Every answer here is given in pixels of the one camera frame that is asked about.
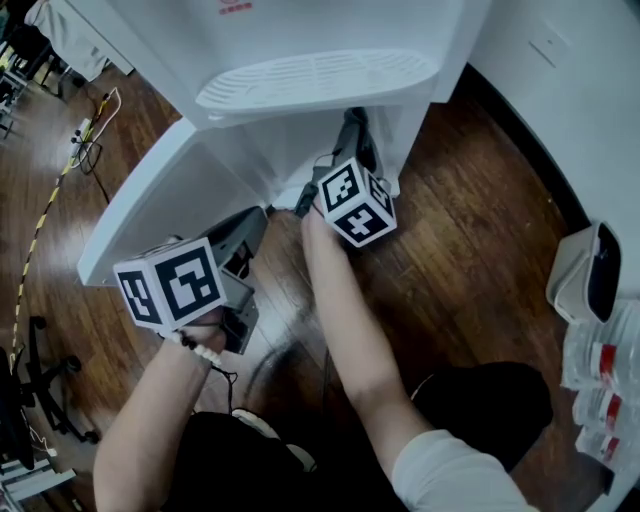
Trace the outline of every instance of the black sign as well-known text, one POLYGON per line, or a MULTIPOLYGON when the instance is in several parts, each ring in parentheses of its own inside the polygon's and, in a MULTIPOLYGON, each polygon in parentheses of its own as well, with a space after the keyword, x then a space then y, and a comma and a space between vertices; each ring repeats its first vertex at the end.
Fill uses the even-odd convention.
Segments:
POLYGON ((340 217, 335 223, 358 243, 368 240, 388 227, 387 223, 366 203, 340 217))
POLYGON ((120 279, 124 295, 136 320, 161 325, 160 315, 158 315, 158 310, 153 303, 142 272, 139 270, 119 272, 118 279, 120 279))
POLYGON ((204 247, 158 263, 155 268, 176 321, 220 298, 204 247))
POLYGON ((322 184, 322 192, 327 202, 327 213, 357 196, 360 190, 353 167, 347 165, 325 181, 322 184))
POLYGON ((378 180, 373 176, 373 174, 369 174, 369 190, 371 191, 371 195, 373 198, 382 206, 386 212, 393 217, 393 206, 391 205, 391 197, 389 194, 382 188, 382 185, 378 182, 378 180))

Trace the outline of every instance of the wall outlet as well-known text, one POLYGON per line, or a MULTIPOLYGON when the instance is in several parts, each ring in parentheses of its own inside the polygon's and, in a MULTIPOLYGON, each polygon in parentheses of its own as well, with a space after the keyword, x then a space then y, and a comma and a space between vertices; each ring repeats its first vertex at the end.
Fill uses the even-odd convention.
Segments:
POLYGON ((529 44, 554 68, 569 50, 569 42, 545 20, 538 21, 529 44))

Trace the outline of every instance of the red label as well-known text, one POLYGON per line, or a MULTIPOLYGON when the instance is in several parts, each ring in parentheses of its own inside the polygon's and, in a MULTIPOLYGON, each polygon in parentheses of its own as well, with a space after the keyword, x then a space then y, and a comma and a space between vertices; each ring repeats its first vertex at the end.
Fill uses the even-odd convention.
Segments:
POLYGON ((222 9, 220 9, 220 11, 218 11, 220 14, 224 15, 224 14, 229 14, 232 12, 240 12, 240 11, 246 11, 248 9, 252 9, 253 8, 253 4, 251 2, 241 2, 238 3, 239 0, 220 0, 223 4, 227 4, 228 7, 223 7, 222 9))
POLYGON ((604 462, 609 462, 611 460, 619 444, 620 444, 620 439, 616 439, 615 437, 612 438, 611 441, 609 441, 609 445, 607 446, 607 451, 604 453, 604 462))
POLYGON ((613 363, 616 359, 617 347, 614 345, 602 345, 602 354, 600 354, 600 376, 602 380, 611 384, 613 378, 613 363))
POLYGON ((622 400, 620 397, 618 395, 613 395, 611 402, 609 403, 609 408, 607 409, 607 428, 609 429, 609 432, 613 432, 613 429, 616 426, 621 405, 622 400))

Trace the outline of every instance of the white cabinet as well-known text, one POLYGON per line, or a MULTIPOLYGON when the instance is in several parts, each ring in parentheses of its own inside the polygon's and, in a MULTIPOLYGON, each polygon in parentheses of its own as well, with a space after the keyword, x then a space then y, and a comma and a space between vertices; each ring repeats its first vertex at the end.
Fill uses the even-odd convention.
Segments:
POLYGON ((366 107, 399 194, 429 104, 450 97, 490 4, 68 1, 186 118, 105 212, 78 266, 85 284, 101 284, 122 257, 169 234, 194 235, 250 203, 280 197, 292 206, 313 162, 333 149, 348 107, 366 107), (204 173, 209 159, 204 178, 194 168, 204 173), (154 222, 167 202, 172 222, 154 222))

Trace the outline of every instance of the dark wood floorboard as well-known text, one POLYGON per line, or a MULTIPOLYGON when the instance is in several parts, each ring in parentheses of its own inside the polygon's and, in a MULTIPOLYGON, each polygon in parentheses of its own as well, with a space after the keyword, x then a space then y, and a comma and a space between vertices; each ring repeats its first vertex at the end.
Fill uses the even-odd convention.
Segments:
MULTIPOLYGON (((105 131, 96 167, 112 196, 145 152, 179 116, 138 75, 105 73, 87 90, 99 101, 117 85, 124 105, 105 131)), ((83 91, 61 102, 29 91, 16 110, 14 133, 0 148, 0 342, 11 339, 13 304, 35 223, 64 167, 68 140, 92 106, 83 91)), ((601 489, 599 468, 578 455, 572 395, 559 387, 562 321, 545 302, 555 248, 566 233, 556 205, 527 161, 468 92, 429 111, 400 180, 398 230, 352 255, 367 302, 392 342, 408 390, 446 366, 522 361, 538 368, 551 390, 555 418, 514 478, 545 511, 579 512, 601 489)), ((84 288, 75 265, 105 207, 92 177, 74 171, 47 217, 28 276, 26 320, 49 322, 54 360, 83 363, 65 378, 61 399, 72 417, 104 432, 158 348, 135 328, 117 290, 84 288)), ((361 492, 394 504, 362 428, 329 361, 302 255, 299 222, 276 213, 253 264, 260 321, 237 371, 234 406, 255 410, 288 441, 307 447, 335 471, 370 476, 361 492)), ((198 410, 226 409, 226 382, 212 373, 198 410)), ((92 503, 95 449, 54 435, 37 410, 34 425, 74 467, 74 489, 92 503)))

